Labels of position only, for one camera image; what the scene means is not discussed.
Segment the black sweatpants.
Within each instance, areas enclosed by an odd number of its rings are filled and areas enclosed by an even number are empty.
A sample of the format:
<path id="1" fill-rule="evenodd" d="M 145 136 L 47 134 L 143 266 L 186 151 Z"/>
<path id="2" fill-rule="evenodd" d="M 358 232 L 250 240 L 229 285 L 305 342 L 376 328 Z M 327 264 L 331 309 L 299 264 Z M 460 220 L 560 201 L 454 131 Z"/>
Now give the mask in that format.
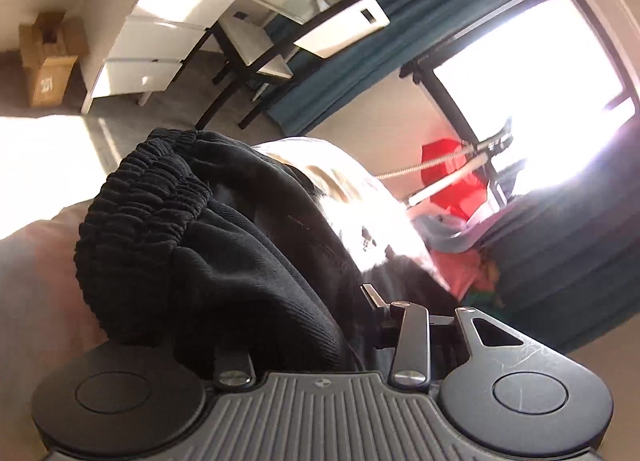
<path id="1" fill-rule="evenodd" d="M 246 351 L 258 373 L 386 370 L 362 285 L 446 316 L 457 300 L 371 223 L 332 225 L 320 199 L 303 172 L 237 140 L 157 129 L 79 227 L 84 299 L 111 340 L 171 343 L 204 379 L 216 348 Z"/>

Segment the green clothing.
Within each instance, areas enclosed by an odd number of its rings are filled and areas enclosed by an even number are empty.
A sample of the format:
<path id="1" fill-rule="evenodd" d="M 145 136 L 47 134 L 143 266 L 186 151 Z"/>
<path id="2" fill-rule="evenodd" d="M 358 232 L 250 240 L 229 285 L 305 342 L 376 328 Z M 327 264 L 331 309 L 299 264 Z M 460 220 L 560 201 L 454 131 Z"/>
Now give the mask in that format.
<path id="1" fill-rule="evenodd" d="M 504 303 L 495 292 L 469 290 L 461 301 L 464 306 L 503 308 Z"/>

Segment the pink clothing pile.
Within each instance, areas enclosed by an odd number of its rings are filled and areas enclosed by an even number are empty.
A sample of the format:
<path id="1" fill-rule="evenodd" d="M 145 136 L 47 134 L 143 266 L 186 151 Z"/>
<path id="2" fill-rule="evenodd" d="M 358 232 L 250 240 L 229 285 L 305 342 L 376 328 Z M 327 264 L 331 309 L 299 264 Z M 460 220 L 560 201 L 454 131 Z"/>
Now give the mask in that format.
<path id="1" fill-rule="evenodd" d="M 459 301 L 471 292 L 496 293 L 498 267 L 475 247 L 482 236 L 480 226 L 451 214 L 421 214 L 412 224 Z"/>

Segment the teal curtain right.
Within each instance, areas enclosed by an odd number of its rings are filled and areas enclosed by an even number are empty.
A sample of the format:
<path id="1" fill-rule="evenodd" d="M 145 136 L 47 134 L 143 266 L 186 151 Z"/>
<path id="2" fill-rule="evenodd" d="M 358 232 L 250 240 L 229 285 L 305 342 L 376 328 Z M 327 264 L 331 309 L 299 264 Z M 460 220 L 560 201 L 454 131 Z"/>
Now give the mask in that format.
<path id="1" fill-rule="evenodd" d="M 502 319 L 568 353 L 639 311 L 639 120 L 582 173 L 516 200 L 482 241 Z"/>

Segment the pastel bed duvet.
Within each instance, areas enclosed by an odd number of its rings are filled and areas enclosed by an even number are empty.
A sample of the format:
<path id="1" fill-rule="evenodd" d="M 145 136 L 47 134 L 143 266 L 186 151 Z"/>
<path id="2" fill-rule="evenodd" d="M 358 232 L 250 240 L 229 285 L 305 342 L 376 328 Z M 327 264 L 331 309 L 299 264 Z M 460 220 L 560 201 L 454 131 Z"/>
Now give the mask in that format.
<path id="1" fill-rule="evenodd" d="M 39 457 L 32 391 L 107 339 L 169 345 L 202 377 L 217 347 L 261 373 L 386 371 L 367 284 L 439 315 L 457 304 L 405 209 L 346 151 L 157 129 L 92 200 L 2 241 L 2 458 Z"/>

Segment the white dressing table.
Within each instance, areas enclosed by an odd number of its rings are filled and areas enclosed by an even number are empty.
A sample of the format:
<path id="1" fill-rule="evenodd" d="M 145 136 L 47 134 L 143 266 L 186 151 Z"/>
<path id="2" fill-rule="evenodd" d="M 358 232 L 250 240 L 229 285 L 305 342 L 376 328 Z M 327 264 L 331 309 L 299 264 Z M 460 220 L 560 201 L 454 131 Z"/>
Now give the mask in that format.
<path id="1" fill-rule="evenodd" d="M 85 0 L 80 16 L 89 53 L 80 69 L 94 99 L 168 88 L 205 31 L 236 0 Z M 326 9 L 325 0 L 247 0 L 303 25 Z"/>

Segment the cardboard box on floor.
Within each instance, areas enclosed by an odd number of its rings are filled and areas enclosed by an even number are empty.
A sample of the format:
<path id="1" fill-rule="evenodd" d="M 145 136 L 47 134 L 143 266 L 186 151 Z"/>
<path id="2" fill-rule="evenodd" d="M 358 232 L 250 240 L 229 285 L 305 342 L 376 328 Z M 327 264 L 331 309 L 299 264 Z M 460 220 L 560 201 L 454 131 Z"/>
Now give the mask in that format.
<path id="1" fill-rule="evenodd" d="M 84 22 L 64 12 L 40 13 L 18 27 L 18 42 L 29 106 L 60 106 L 74 65 L 89 54 Z"/>

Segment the white chair with black frame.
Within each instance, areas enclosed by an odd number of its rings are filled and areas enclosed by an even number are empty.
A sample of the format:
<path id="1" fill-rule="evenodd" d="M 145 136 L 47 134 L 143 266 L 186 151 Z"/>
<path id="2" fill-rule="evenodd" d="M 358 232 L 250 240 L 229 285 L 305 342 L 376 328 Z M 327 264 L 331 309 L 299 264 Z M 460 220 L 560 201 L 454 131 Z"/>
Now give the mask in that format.
<path id="1" fill-rule="evenodd" d="M 195 129 L 204 130 L 222 106 L 250 81 L 293 84 L 301 77 L 288 65 L 296 53 L 329 59 L 389 24 L 390 18 L 377 0 L 338 1 L 277 41 L 265 29 L 245 20 L 221 17 L 208 30 L 226 58 L 213 82 L 218 84 L 227 76 L 232 80 L 207 107 Z"/>

